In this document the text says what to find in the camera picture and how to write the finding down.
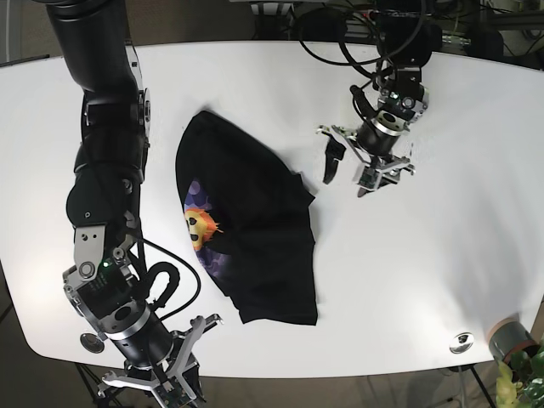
black t-shirt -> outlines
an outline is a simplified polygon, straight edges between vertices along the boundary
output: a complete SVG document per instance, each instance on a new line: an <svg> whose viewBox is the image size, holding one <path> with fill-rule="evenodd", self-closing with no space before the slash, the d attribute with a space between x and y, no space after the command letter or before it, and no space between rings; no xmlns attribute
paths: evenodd
<svg viewBox="0 0 544 408"><path fill-rule="evenodd" d="M179 144L176 176L196 254L241 320L315 325L314 197L300 175L203 111Z"/></svg>

white table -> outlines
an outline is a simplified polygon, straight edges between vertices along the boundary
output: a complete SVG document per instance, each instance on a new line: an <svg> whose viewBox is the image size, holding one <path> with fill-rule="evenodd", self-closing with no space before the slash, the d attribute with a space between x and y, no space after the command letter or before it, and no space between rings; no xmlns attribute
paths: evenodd
<svg viewBox="0 0 544 408"><path fill-rule="evenodd" d="M314 49L334 58L337 46ZM374 48L354 47L358 58ZM320 124L355 127L349 86L363 78L283 42L178 44L138 50L151 90L151 150L143 186L145 235L197 267L198 300L167 320L196 315L225 325L195 346L201 374L336 377L416 371L490 360L485 332L519 313L530 328L544 292L542 99L544 76L489 61L435 54L423 69L431 104L395 147L413 148L417 173L356 198L348 150L324 186ZM65 200L74 184L81 89L62 59L0 70L0 259L29 345L55 359L122 366L111 343L90 354L89 331L62 291L73 265ZM374 91L369 100L375 101ZM316 327L261 320L242 325L199 265L185 230L174 159L190 118L204 107L261 140L316 200ZM164 257L148 250L148 264ZM165 312L195 290L189 272ZM453 355L452 338L475 344Z"/></svg>

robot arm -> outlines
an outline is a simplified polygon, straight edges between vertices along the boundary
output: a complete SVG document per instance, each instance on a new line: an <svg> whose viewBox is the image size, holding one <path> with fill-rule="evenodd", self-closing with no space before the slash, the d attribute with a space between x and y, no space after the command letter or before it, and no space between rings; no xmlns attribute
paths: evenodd
<svg viewBox="0 0 544 408"><path fill-rule="evenodd" d="M63 274L65 295L97 333L88 349L100 351L109 339L126 358L123 373L103 377L99 395L109 387L130 387L149 391L164 408L193 405L201 390L191 349L220 318L198 316L187 332L169 332L156 315L177 288L179 272L170 263L149 270L145 265L139 201L150 147L150 97L126 40L125 4L37 1L47 4L68 69L84 92L76 182L66 203L76 265ZM137 257L131 253L136 245ZM167 289L148 304L150 287L163 271L170 277ZM88 335L82 343L88 346Z"/></svg>

black cable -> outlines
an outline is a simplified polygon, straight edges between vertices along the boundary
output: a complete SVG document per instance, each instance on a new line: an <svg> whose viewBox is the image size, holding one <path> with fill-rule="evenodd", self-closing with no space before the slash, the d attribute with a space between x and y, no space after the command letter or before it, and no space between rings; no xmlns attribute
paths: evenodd
<svg viewBox="0 0 544 408"><path fill-rule="evenodd" d="M94 395L94 391L91 388L91 384L88 383L87 378L85 377L85 373L83 372L82 368L79 366L78 363L74 363L76 365L77 372L79 373L79 376L82 378L83 383L85 384L85 388L87 389L88 393L91 395L91 398L93 399L93 403L96 404L96 396Z"/></svg>
<svg viewBox="0 0 544 408"><path fill-rule="evenodd" d="M96 374L93 373L93 371L88 367L88 365L85 365L83 363L75 363L76 364L76 367L79 367L81 368L83 371L85 371L87 373L87 375L89 377L91 377L91 379L94 381L94 383L96 385L100 384L102 381L98 378L98 376ZM111 400L115 405L117 406L122 406L121 402L119 401L119 399L116 398L116 395L119 394L120 392L122 391L122 388L118 388L116 392L108 395L106 398L108 400Z"/></svg>
<svg viewBox="0 0 544 408"><path fill-rule="evenodd" d="M303 41L303 26L300 26L300 29L299 29L299 32L298 32L298 42L300 43L300 45L302 45L302 47L304 48L304 51L306 51L308 54L310 54L316 60L318 60L320 62L324 62L325 64L329 64L329 65L357 66L357 65L369 65L369 64L373 64L375 62L389 60L391 57L394 57L396 54L400 53L403 49L408 47L408 45L410 45L410 43L413 41L414 38L416 38L417 34L421 30L422 25L423 25L423 21L425 20L425 13L427 12L427 1L422 0L421 5L422 5L421 13L419 14L419 20L417 21L416 28L414 28L414 31L408 36L408 38L406 38L406 40L397 49L395 49L394 51L392 51L392 52L390 52L390 53L388 53L388 54L386 54L384 56L378 57L378 58L369 59L367 61L355 61L355 62L337 62L337 61L330 61L328 59L322 58L319 55L314 54L306 46L306 44L304 43L304 41Z"/></svg>
<svg viewBox="0 0 544 408"><path fill-rule="evenodd" d="M172 253L170 251L168 251L167 249L163 248L162 246L159 246L157 245L156 243L154 242L151 242L149 240L146 240L144 237L138 237L136 235L132 235L130 234L134 239L136 239L137 241L141 241L143 242L145 245L148 245L152 248L155 248L157 251L160 251L166 255L168 255L170 258L173 258L175 259L176 261L180 262L185 268L187 268L188 270L190 270L190 272L193 274L193 276L195 277L196 279L196 291L195 291L195 294L193 295L193 297L191 299L189 299L185 304L183 304L182 306L180 306L179 308L175 309L174 311L168 313L168 314L165 314L164 316L162 316L159 321L164 321L166 319L168 319L169 317L172 317L174 315L176 315L177 313L181 312L182 310L184 309L187 309L195 300L196 298L198 298L198 295L200 295L201 293L201 287L202 287L202 282L201 282L201 277L198 275L198 272L196 272L195 268L193 268L190 263L188 263L187 261L183 260L182 258L180 258L178 255L176 255L175 253Z"/></svg>
<svg viewBox="0 0 544 408"><path fill-rule="evenodd" d="M513 57L517 57L517 55L514 54L514 53L512 52L512 50L510 49L510 47L508 47L508 44L504 43L504 47L508 50L508 52L509 52Z"/></svg>
<svg viewBox="0 0 544 408"><path fill-rule="evenodd" d="M524 55L527 55L528 53L530 53L531 49L533 49L535 47L535 45L542 39L544 38L544 34L541 34L540 37L538 37L532 44L531 46L529 47L529 49L527 51L525 51L525 54Z"/></svg>
<svg viewBox="0 0 544 408"><path fill-rule="evenodd" d="M104 185L101 183L101 180L99 178L99 174L98 174L98 171L96 169L96 167L94 166L94 161L92 159L92 157L88 154L88 151L87 151L87 146L85 145L85 138L83 136L83 123L82 123L82 149L83 149L83 154L85 155L85 158L87 159L87 162L88 162L88 165L90 166L91 168L91 171L93 172L94 174L94 177L96 178L96 181L97 183L99 184L99 188L100 188L100 191L102 193L102 196L104 196L104 198L106 199L106 201L108 202L108 205L110 206L110 210L113 212L113 204L111 202L111 198L108 196L107 194L107 191L104 187ZM196 270L189 264L187 263L186 261L184 261L182 258L178 257L176 254L164 249L163 247L161 246L158 246L157 244L151 242L151 241L147 241L145 238L144 238L144 235L142 233L142 229L141 229L141 224L139 226L139 229L138 229L138 234L139 236L135 235L135 234L130 234L134 239L136 239L136 241L138 243L142 243L142 244L145 244L145 245L149 245L150 247L152 248L155 248L156 250L158 251L161 251L165 254L167 254L170 258L173 258L175 259L176 261L180 262L183 266L185 266L185 268L187 268L188 270L190 270L192 272L192 274L195 276L195 279L196 279L196 291L195 291L195 294L193 295L193 297L188 301L186 302L183 306L181 306L180 308L177 308L175 309L173 312L169 313L169 314L166 314L165 316L162 316L160 318L160 320L165 320L179 312L181 312L182 310L186 309L187 307L189 307L189 305L191 305L195 300L196 298L198 298L198 295L200 294L201 292L201 278L200 276L198 275L198 273L196 272ZM145 265L145 253L144 253L144 250L143 250L143 245L142 246L137 246L138 249L142 248L142 251L141 251L141 254L140 254L140 250L138 251L138 255L139 257L141 257L142 259L139 259L139 263L140 265L142 265L142 267Z"/></svg>
<svg viewBox="0 0 544 408"><path fill-rule="evenodd" d="M11 312L11 309L14 308L13 302L9 304L9 306L3 311L2 315L0 316L0 325L2 324L3 320L9 315L9 312Z"/></svg>
<svg viewBox="0 0 544 408"><path fill-rule="evenodd" d="M88 368L87 365L83 364L83 363L80 363L79 366L88 374L89 377L91 377L91 379L97 383L97 384L100 384L100 379L98 378L98 376L96 374L94 374L90 368Z"/></svg>
<svg viewBox="0 0 544 408"><path fill-rule="evenodd" d="M363 26L366 26L371 32L371 34L376 37L378 52L380 52L380 48L383 45L383 42L380 38L380 33L377 31L377 28L365 16L362 16L362 18L357 17L356 15L353 15L353 14L351 14L350 16L353 19L358 20ZM351 53L348 50L348 46L346 45L346 42L345 42L345 35L344 35L344 38L338 40L338 46L340 47L340 51L342 51L343 56L348 62L351 62L351 63L357 62L355 61L355 58L353 57L353 55L351 55ZM353 68L357 72L362 74L364 77L367 77L369 79L374 79L376 76L376 73L370 73L362 66L354 65Z"/></svg>

floor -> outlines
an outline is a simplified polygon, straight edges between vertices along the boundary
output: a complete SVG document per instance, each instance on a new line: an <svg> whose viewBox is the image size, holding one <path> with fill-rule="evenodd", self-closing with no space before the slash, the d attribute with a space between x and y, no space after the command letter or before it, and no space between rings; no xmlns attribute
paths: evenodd
<svg viewBox="0 0 544 408"><path fill-rule="evenodd" d="M20 58L60 55L44 7L28 0L13 7L20 7ZM252 13L246 3L232 4L227 0L127 0L127 12L137 45L219 38L244 40L250 39L254 33ZM9 304L9 295L4 287L3 274L0 273L0 311ZM14 311L0 326L0 361L1 406L94 406L74 364L43 358L28 347ZM493 394L495 364L480 364L476 368ZM92 369L99 376L108 370L104 367ZM462 375L466 383L467 407L489 406L472 374L466 372ZM450 408L461 406L459 380L458 374L443 369L374 377L300 380L204 377L202 386L207 396L207 407ZM136 407L158 406L139 392L124 392L119 400Z"/></svg>

